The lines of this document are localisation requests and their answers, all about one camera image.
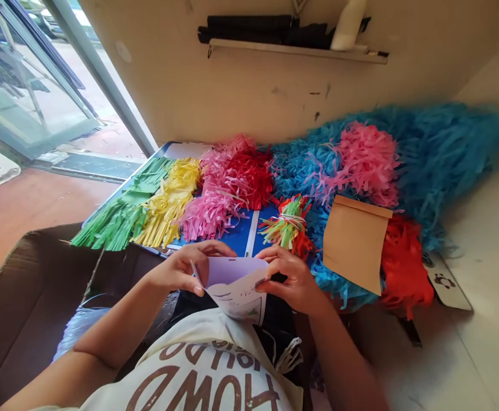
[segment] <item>white t-shirt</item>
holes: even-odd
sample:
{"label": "white t-shirt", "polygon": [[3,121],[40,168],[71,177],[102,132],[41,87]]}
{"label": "white t-shirt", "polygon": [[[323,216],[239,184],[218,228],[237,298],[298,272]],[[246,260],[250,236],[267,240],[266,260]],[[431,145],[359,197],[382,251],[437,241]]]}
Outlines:
{"label": "white t-shirt", "polygon": [[265,411],[302,405],[303,389],[275,371],[253,327],[214,308],[175,324],[131,373],[99,388],[79,410]]}

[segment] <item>blue paper fringe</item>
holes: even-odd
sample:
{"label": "blue paper fringe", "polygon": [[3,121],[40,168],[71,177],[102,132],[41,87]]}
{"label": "blue paper fringe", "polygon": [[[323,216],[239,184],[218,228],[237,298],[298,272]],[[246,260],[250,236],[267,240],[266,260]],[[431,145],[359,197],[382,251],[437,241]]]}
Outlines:
{"label": "blue paper fringe", "polygon": [[[447,103],[429,107],[405,108],[386,106],[371,112],[349,114],[339,120],[310,130],[305,138],[272,147],[275,158],[276,196],[310,195],[317,187],[313,172],[333,175],[334,165],[341,159],[327,143],[338,144],[341,132],[353,121],[373,124],[391,134],[398,143],[402,165],[397,169],[400,205],[397,209],[422,225],[425,250],[440,249],[445,231],[440,217],[445,207],[467,193],[490,171],[499,153],[499,112],[492,108],[469,107]],[[342,195],[354,198],[349,188]],[[369,202],[366,198],[357,198]],[[309,238],[318,249],[323,247],[329,204],[314,201],[307,214]],[[335,274],[323,264],[321,253],[311,263],[320,288],[332,296],[340,296],[344,307],[356,310],[377,296]]]}

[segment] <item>white wall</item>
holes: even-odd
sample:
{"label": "white wall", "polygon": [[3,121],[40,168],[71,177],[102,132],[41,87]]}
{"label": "white wall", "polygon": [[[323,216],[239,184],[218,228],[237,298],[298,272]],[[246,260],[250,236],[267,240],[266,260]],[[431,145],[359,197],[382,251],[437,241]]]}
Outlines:
{"label": "white wall", "polygon": [[[499,105],[499,53],[456,95]],[[424,348],[412,348],[396,321],[368,308],[361,314],[365,350],[395,410],[499,410],[499,170],[450,213],[460,247],[448,260],[475,313],[434,304],[419,310]]]}
{"label": "white wall", "polygon": [[[140,0],[132,8],[125,0],[80,3],[162,141],[215,142],[245,132],[273,142],[348,111],[446,100],[499,49],[499,0],[369,0],[372,21],[359,42],[391,52],[387,66],[234,49],[207,59],[197,29],[208,15],[290,14],[291,0]],[[331,28],[345,4],[309,0],[302,24]],[[117,41],[131,62],[120,58]]]}

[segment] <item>person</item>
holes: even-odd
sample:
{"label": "person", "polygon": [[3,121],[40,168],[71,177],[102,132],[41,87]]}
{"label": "person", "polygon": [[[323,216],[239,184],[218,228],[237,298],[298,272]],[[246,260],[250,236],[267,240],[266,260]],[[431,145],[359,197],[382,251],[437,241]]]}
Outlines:
{"label": "person", "polygon": [[[0,410],[301,409],[302,388],[273,365],[255,329],[229,318],[219,308],[194,312],[177,321],[126,377],[113,383],[171,291],[204,296],[192,275],[191,262],[202,279],[208,257],[213,255],[236,257],[226,244],[215,240],[176,251],[150,270],[72,350]],[[281,247],[267,248],[256,257],[269,263],[266,281],[256,290],[285,300],[309,318],[331,409],[387,410],[373,372],[305,262]],[[276,273],[287,277],[283,283],[271,280]]]}

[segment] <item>white bottle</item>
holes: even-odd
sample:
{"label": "white bottle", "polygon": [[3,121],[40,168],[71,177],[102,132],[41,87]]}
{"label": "white bottle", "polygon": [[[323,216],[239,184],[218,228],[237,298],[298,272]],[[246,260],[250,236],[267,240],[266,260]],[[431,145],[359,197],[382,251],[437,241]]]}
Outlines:
{"label": "white bottle", "polygon": [[341,12],[339,23],[331,41],[330,50],[348,51],[354,47],[360,24],[364,18],[367,0],[349,0]]}

